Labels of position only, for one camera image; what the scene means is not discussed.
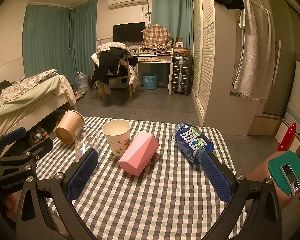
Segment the blue plastic water bottle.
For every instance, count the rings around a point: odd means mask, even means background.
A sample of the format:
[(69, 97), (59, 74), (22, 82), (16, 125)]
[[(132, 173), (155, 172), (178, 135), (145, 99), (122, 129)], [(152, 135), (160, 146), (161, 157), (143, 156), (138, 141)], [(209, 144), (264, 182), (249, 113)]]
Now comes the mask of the blue plastic water bottle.
[(184, 157), (195, 165), (200, 164), (204, 153), (214, 151), (213, 142), (191, 122), (177, 124), (172, 138)]

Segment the clear glass cup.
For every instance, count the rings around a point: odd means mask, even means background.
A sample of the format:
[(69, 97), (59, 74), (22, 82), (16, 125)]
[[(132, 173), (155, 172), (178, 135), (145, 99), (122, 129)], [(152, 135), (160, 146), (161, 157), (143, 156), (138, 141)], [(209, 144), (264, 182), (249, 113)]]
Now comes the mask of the clear glass cup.
[(83, 155), (88, 153), (84, 161), (84, 166), (93, 168), (98, 163), (98, 132), (96, 129), (83, 126), (75, 132), (75, 162), (78, 162)]

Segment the white floral paper cup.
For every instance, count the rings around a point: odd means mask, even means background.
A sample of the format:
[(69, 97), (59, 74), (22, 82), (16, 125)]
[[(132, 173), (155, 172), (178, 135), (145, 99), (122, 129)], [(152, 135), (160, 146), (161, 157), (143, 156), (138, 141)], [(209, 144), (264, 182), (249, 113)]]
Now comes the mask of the white floral paper cup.
[(105, 123), (102, 127), (102, 133), (113, 153), (121, 157), (130, 145), (131, 124), (127, 120), (114, 119)]

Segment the sneakers under bed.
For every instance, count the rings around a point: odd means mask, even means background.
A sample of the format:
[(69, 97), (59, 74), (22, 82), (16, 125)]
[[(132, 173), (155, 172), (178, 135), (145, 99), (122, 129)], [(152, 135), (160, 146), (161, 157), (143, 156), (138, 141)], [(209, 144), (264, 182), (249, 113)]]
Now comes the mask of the sneakers under bed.
[(41, 142), (43, 139), (47, 139), (49, 137), (50, 136), (47, 133), (46, 129), (39, 126), (35, 132), (32, 132), (30, 134), (29, 144), (31, 146), (33, 146), (33, 145), (38, 144), (39, 142)]

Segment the bed with floral quilt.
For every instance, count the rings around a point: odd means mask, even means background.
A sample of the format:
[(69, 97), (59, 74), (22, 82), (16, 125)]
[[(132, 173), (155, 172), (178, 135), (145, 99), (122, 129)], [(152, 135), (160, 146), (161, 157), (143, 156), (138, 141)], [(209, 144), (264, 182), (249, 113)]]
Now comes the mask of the bed with floral quilt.
[(58, 96), (65, 96), (70, 106), (76, 104), (74, 91), (56, 69), (44, 71), (19, 81), (0, 83), (0, 134), (6, 133), (25, 116)]

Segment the brown kraft paper bowl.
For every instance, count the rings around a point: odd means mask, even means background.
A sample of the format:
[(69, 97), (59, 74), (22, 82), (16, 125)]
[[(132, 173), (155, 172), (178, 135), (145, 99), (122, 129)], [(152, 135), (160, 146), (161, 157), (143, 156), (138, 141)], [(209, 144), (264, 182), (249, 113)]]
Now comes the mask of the brown kraft paper bowl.
[(61, 142), (71, 145), (75, 141), (75, 132), (83, 126), (83, 116), (78, 111), (68, 110), (56, 128), (57, 138)]

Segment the smartphone on stool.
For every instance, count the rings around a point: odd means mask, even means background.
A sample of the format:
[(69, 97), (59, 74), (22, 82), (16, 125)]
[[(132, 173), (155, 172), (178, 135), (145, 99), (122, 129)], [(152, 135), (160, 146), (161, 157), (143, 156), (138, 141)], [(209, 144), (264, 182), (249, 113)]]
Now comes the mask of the smartphone on stool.
[(280, 166), (280, 170), (290, 188), (293, 197), (297, 197), (300, 194), (300, 183), (289, 164), (283, 164)]

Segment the green stool seat pad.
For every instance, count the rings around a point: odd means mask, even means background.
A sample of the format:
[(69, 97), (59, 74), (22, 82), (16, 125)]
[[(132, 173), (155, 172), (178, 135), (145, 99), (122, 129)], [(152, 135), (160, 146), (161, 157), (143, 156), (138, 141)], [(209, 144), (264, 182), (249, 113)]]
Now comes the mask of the green stool seat pad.
[(300, 158), (292, 151), (268, 161), (270, 177), (287, 195), (300, 194)]

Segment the large clear water jug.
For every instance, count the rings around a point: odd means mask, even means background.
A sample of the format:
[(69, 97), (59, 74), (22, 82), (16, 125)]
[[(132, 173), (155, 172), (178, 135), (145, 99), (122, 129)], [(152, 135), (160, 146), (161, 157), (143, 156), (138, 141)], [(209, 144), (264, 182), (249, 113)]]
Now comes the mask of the large clear water jug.
[(75, 89), (82, 92), (89, 90), (88, 76), (82, 71), (77, 72), (77, 76), (75, 77)]

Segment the red bottle on floor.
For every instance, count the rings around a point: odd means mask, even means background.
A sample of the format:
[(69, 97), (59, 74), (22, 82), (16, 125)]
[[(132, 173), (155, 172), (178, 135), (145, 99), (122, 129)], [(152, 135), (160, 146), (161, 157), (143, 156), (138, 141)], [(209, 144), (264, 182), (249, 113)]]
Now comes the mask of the red bottle on floor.
[(279, 151), (288, 150), (288, 146), (290, 145), (290, 143), (294, 138), (295, 131), (296, 131), (296, 123), (292, 123), (292, 125), (287, 129), (285, 136), (283, 137), (282, 141), (280, 142), (277, 148)]

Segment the teal curtain left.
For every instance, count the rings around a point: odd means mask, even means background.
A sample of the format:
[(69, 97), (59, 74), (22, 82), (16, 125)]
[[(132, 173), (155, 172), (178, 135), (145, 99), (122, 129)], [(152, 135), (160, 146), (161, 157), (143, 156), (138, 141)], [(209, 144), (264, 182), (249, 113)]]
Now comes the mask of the teal curtain left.
[(94, 72), (97, 0), (68, 9), (28, 5), (23, 23), (22, 54), (26, 77), (58, 70), (73, 84), (78, 72)]

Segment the teal curtain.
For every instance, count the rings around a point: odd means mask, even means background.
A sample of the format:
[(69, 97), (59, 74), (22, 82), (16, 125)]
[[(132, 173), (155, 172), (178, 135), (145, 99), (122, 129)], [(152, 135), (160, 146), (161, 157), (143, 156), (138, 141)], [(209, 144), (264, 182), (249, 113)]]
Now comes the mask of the teal curtain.
[(183, 46), (193, 48), (192, 0), (152, 0), (151, 24), (170, 31), (173, 41), (183, 39)]
[(58, 70), (73, 84), (78, 72), (94, 72), (97, 0), (68, 9), (28, 5), (23, 23), (22, 54), (26, 77)]

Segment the pink faceted tissue box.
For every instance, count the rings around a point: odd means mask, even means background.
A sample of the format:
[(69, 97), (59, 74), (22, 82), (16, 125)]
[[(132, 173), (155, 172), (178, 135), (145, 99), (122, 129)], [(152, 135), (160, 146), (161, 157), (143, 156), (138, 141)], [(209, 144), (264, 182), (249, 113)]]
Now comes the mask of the pink faceted tissue box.
[(139, 132), (119, 159), (119, 166), (133, 176), (139, 176), (160, 146), (152, 133)]

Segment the chair piled with clothes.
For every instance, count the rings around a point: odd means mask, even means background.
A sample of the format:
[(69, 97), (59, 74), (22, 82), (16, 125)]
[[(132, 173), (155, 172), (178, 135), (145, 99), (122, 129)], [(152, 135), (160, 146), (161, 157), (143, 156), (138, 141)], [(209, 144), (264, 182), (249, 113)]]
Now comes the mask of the chair piled with clothes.
[(108, 42), (96, 47), (91, 55), (95, 64), (94, 83), (103, 101), (111, 93), (110, 80), (120, 79), (127, 83), (130, 98), (140, 85), (138, 58), (133, 50), (122, 42)]

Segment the checkered gingham tablecloth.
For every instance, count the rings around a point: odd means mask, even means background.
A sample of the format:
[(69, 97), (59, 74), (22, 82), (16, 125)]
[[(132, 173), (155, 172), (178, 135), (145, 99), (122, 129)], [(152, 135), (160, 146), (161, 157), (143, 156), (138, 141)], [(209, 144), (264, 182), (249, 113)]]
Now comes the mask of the checkered gingham tablecloth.
[(131, 135), (152, 133), (157, 153), (139, 176), (123, 172), (102, 133), (106, 118), (87, 117), (98, 132), (98, 165), (73, 206), (97, 239), (201, 239), (226, 207), (200, 166), (174, 145), (174, 124), (131, 121)]

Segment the blue laundry basket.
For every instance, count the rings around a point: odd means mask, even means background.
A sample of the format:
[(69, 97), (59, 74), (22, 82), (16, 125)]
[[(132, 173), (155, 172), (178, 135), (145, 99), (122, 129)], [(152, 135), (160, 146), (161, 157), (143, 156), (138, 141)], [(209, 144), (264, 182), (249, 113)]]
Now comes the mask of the blue laundry basket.
[(157, 88), (157, 75), (151, 73), (142, 73), (142, 83), (146, 90), (155, 90)]

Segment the white wooden desk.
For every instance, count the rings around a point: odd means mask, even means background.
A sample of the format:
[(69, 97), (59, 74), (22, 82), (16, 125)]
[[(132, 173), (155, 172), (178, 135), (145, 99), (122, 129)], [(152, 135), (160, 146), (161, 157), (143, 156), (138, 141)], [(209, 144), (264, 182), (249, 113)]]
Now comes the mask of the white wooden desk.
[(137, 55), (138, 63), (160, 63), (169, 64), (169, 77), (168, 77), (168, 92), (172, 94), (172, 77), (173, 77), (173, 55)]

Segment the hanging beige towel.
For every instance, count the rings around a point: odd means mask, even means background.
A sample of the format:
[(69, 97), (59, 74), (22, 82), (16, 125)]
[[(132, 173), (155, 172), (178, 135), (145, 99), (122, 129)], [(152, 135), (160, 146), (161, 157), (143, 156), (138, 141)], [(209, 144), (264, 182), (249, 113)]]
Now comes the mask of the hanging beige towel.
[(243, 0), (239, 27), (242, 48), (232, 83), (233, 90), (251, 99), (266, 100), (275, 70), (275, 30), (271, 12), (253, 2)]

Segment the black flat monitor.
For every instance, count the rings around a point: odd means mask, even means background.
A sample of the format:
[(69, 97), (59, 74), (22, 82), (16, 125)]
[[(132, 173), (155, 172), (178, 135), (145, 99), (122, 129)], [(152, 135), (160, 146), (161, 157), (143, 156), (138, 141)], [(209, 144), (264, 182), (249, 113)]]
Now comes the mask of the black flat monitor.
[(146, 29), (145, 22), (118, 24), (113, 26), (114, 42), (141, 42), (143, 31)]

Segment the plaid blanket pile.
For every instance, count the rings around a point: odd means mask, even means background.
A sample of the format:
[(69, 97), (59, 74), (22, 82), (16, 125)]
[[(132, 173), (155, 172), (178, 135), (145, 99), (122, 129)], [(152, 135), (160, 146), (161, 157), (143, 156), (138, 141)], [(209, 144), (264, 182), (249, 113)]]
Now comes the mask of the plaid blanket pile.
[(172, 34), (159, 24), (151, 25), (143, 31), (141, 46), (143, 49), (170, 50)]

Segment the dark ribbed suitcase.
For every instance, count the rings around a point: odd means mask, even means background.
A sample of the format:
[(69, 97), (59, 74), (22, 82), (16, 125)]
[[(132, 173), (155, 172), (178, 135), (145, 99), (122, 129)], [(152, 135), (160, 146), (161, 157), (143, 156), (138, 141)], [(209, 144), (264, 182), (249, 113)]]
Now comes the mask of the dark ribbed suitcase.
[(174, 56), (172, 93), (183, 93), (188, 95), (190, 90), (190, 79), (192, 74), (190, 56)]

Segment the cardboard box on suitcase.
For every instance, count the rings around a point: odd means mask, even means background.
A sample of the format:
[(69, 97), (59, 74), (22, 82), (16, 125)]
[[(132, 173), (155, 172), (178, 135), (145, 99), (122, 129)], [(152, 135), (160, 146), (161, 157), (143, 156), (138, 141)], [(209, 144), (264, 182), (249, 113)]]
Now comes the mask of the cardboard box on suitcase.
[(173, 47), (173, 55), (188, 57), (191, 55), (191, 49), (187, 47)]

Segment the teal curtain centre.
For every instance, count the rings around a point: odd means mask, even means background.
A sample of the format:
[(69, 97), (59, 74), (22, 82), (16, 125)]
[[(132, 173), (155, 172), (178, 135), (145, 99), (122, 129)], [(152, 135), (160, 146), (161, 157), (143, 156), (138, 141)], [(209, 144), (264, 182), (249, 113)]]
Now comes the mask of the teal curtain centre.
[(183, 39), (183, 46), (193, 48), (192, 0), (152, 0), (151, 24), (170, 31), (173, 41)]

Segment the white louvered wardrobe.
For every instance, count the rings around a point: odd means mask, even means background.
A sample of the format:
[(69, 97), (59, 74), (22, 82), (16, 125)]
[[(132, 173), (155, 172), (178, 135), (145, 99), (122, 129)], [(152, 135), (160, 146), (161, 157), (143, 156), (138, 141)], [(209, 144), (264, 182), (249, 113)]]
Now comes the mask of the white louvered wardrobe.
[(192, 0), (193, 77), (191, 96), (200, 126), (247, 135), (258, 102), (231, 93), (237, 26), (234, 10), (214, 0)]

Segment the white wall air conditioner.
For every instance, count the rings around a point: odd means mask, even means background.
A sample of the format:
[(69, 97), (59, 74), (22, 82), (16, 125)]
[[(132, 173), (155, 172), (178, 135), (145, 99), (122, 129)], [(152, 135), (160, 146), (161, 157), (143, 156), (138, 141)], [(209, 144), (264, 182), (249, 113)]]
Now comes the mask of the white wall air conditioner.
[(148, 0), (108, 0), (109, 9), (147, 4)]

